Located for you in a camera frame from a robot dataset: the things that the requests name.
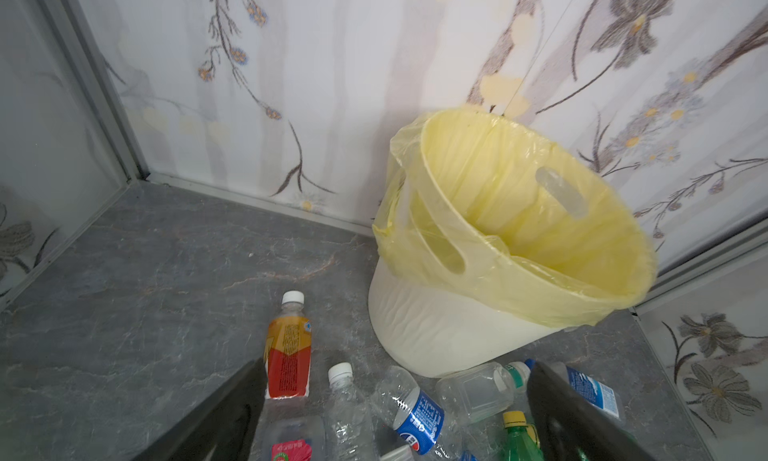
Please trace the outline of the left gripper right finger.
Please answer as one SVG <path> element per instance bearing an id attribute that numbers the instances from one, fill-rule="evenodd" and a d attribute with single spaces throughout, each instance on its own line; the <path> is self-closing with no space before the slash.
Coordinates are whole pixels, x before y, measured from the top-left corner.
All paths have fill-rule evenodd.
<path id="1" fill-rule="evenodd" d="M 545 460 L 653 460 L 546 364 L 533 363 L 526 391 Z"/>

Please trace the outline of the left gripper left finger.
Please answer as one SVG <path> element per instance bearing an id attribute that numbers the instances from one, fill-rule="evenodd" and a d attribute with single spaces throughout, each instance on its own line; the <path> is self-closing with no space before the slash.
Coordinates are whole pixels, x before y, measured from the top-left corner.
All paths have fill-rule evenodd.
<path id="1" fill-rule="evenodd" d="M 247 460 L 265 404 L 264 360 L 246 363 L 137 460 Z"/>

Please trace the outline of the red cap Fiji bottle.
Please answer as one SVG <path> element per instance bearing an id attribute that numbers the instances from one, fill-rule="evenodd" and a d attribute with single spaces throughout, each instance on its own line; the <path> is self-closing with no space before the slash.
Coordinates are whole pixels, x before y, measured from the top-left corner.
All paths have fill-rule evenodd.
<path id="1" fill-rule="evenodd" d="M 326 430 L 320 416 L 275 420 L 267 425 L 262 460 L 323 461 L 327 454 Z"/>

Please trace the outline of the Pepsi label clear bottle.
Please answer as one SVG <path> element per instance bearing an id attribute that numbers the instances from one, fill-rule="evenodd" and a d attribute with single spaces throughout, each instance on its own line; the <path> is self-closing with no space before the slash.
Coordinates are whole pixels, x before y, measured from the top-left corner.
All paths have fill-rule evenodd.
<path id="1" fill-rule="evenodd" d="M 369 397 L 372 412 L 420 460 L 476 460 L 456 416 L 424 391 L 409 371 L 390 366 Z"/>

